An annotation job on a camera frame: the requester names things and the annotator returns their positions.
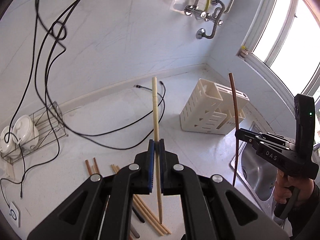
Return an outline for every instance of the wire basket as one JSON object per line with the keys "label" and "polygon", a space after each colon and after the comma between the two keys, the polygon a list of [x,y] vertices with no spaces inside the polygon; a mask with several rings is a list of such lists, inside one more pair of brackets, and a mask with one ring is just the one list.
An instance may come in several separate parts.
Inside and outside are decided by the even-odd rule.
{"label": "wire basket", "polygon": [[[29,141],[25,142],[24,144],[20,145],[24,158],[31,155],[32,153],[36,152],[37,150],[49,145],[50,143],[56,142],[57,139],[56,139],[53,131],[55,131],[58,139],[65,137],[65,136],[68,136],[64,125],[60,124],[56,119],[57,115],[59,115],[60,118],[62,119],[62,112],[60,111],[60,108],[59,108],[57,102],[53,102],[53,104],[48,106],[48,108],[52,109],[51,112],[53,112],[56,116],[53,116],[50,112],[48,112],[48,115],[49,115],[49,118],[48,118],[47,111],[46,111],[45,107],[43,107],[43,108],[41,108],[41,109],[39,109],[29,115],[32,122],[34,123],[34,125],[38,129],[39,135],[35,136],[35,132],[33,132],[33,138],[30,139]],[[36,138],[38,138],[38,143],[33,149],[26,150],[23,148],[23,146],[25,144],[27,144],[28,142],[30,142]],[[13,153],[14,151],[16,151],[17,149],[19,149],[19,145],[16,144],[15,149],[12,150],[11,152],[9,152],[7,154],[3,154],[0,152],[1,158],[10,164],[14,164],[14,163],[18,162],[19,160],[22,159],[22,154],[21,154],[20,149],[19,149],[20,154],[18,157],[15,157],[15,158],[10,157],[10,154]]]}

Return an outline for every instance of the triangular cutout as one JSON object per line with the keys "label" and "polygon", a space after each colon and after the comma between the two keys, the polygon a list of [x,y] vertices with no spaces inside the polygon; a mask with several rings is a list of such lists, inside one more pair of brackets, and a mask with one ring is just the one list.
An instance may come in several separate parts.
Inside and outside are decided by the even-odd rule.
{"label": "triangular cutout", "polygon": [[88,192],[83,191],[63,212],[61,212],[59,219],[70,225],[75,225],[87,195]]}
{"label": "triangular cutout", "polygon": [[239,225],[244,226],[258,218],[258,215],[249,208],[241,199],[233,192],[227,191],[226,197],[231,205],[231,208],[236,216]]}

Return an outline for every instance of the stainless steel sink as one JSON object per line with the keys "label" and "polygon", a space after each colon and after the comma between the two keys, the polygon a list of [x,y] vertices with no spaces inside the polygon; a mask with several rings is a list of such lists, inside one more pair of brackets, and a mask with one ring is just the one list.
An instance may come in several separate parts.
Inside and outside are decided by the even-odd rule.
{"label": "stainless steel sink", "polygon": [[[250,130],[261,132],[255,123],[252,123]],[[230,162],[230,166],[234,169],[235,157]],[[239,148],[237,174],[237,179],[240,177],[262,211],[276,223],[281,224],[283,220],[273,215],[275,201],[272,193],[274,182],[276,181],[277,168],[257,156],[251,144],[243,142]]]}

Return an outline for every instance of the hand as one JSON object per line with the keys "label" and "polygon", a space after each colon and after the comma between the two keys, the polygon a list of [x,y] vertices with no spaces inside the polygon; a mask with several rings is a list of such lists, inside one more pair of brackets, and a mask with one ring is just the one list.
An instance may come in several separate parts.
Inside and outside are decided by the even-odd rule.
{"label": "hand", "polygon": [[281,204],[286,204],[286,198],[290,198],[292,193],[287,187],[295,186],[300,189],[298,199],[294,206],[298,207],[305,203],[313,192],[313,180],[309,178],[293,178],[284,176],[283,171],[278,170],[273,196]]}

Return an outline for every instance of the white marble wall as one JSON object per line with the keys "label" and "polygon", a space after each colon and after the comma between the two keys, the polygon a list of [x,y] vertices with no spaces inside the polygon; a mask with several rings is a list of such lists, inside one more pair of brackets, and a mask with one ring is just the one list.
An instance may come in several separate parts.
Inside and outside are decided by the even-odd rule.
{"label": "white marble wall", "polygon": [[[41,0],[40,14],[47,26],[73,1]],[[50,73],[52,98],[61,104],[129,78],[206,63],[214,41],[197,40],[195,33],[201,27],[210,30],[212,23],[182,14],[181,10],[193,1],[82,0],[67,23],[68,36],[63,41],[67,52]],[[1,127],[7,125],[27,84],[34,22],[34,0],[14,0],[0,20],[0,102],[5,105],[1,109]],[[37,48],[44,34],[40,28]],[[42,94],[52,41],[48,39],[40,59]],[[60,51],[57,46],[54,55]],[[20,113],[29,114],[39,107],[32,81]]]}
{"label": "white marble wall", "polygon": [[270,85],[236,54],[249,30],[260,0],[235,0],[216,37],[208,65],[245,92],[275,133],[295,138],[295,118]]}

